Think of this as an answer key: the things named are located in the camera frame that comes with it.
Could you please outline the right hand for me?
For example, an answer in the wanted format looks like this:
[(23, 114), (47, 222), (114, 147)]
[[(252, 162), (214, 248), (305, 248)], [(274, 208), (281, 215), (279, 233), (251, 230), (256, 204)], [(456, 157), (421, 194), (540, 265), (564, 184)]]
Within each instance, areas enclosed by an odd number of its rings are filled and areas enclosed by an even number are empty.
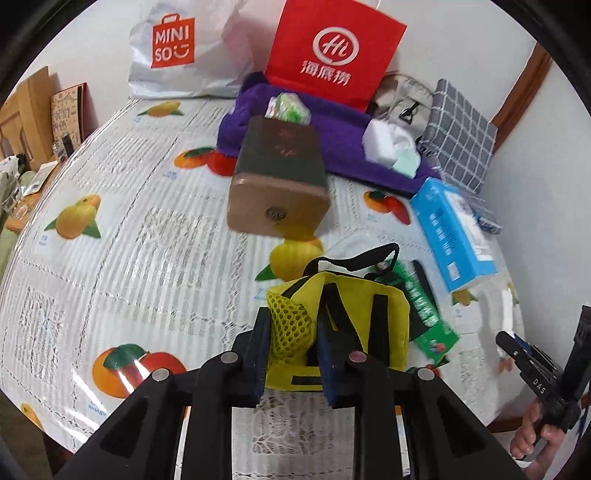
[(544, 478), (565, 439), (565, 433), (553, 425), (544, 425), (541, 432), (537, 433), (536, 426), (541, 418), (542, 405), (538, 400), (534, 400), (527, 407), (522, 424), (515, 432), (509, 447), (511, 455), (515, 459), (521, 459), (533, 453), (536, 443), (540, 443), (542, 440), (547, 442), (524, 470), (526, 477), (531, 480)]

